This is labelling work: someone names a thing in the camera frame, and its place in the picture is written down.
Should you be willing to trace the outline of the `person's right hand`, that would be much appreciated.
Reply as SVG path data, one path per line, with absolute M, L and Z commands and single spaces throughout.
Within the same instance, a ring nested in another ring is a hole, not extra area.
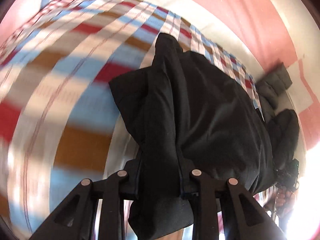
M 276 188 L 264 205 L 265 210 L 275 210 L 279 218 L 284 218 L 293 209 L 296 195 L 287 190 Z

